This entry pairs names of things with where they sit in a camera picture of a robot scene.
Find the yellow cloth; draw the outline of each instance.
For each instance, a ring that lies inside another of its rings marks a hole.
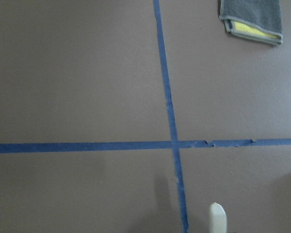
[[[278,39],[280,38],[279,36],[277,35],[273,35],[273,34],[269,34],[269,33],[264,33],[254,27],[251,27],[251,26],[248,26],[244,23],[240,23],[240,22],[237,22],[237,21],[234,21],[233,20],[233,23],[234,23],[234,27],[237,31],[240,31],[240,32],[245,32],[245,33],[250,33],[250,34],[255,34],[255,35],[261,35],[261,36],[266,36],[266,37],[269,37],[269,38],[273,38],[273,39]]]

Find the folded cloth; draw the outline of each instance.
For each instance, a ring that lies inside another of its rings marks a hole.
[[[279,0],[221,0],[219,18],[235,36],[282,44]]]

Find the white object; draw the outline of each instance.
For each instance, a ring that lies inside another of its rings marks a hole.
[[[209,233],[227,233],[226,214],[218,203],[211,204],[209,208]]]

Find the blue tape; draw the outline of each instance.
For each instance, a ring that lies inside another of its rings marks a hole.
[[[179,141],[179,147],[184,148],[211,148],[211,147],[263,147],[263,146],[287,146],[291,145],[291,138],[281,139],[244,139],[244,140],[214,140]]]
[[[0,153],[170,149],[171,142],[24,143],[0,144]]]
[[[156,23],[157,23],[157,39],[158,39],[158,45],[159,45],[162,79],[163,79],[163,85],[164,85],[164,90],[165,90],[166,108],[167,108],[169,128],[170,128],[171,146],[172,146],[173,155],[174,155],[176,176],[178,179],[177,187],[178,187],[178,198],[179,198],[179,205],[180,205],[182,229],[183,229],[183,233],[187,233],[188,228],[189,228],[189,223],[188,223],[188,217],[187,217],[186,199],[185,199],[185,192],[184,192],[180,152],[179,152],[179,147],[178,147],[178,135],[177,135],[177,128],[176,128],[174,107],[173,107],[173,103],[171,99],[171,88],[170,88],[170,81],[169,81],[169,75],[168,75],[164,36],[163,36],[163,30],[162,30],[160,1],[153,0],[153,5],[154,5],[154,15],[156,18]]]

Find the gray cloth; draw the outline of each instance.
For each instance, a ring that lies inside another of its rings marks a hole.
[[[236,36],[275,45],[282,44],[279,0],[221,0],[219,18],[225,21],[226,30]],[[234,21],[254,27],[273,37],[238,31],[234,28]]]

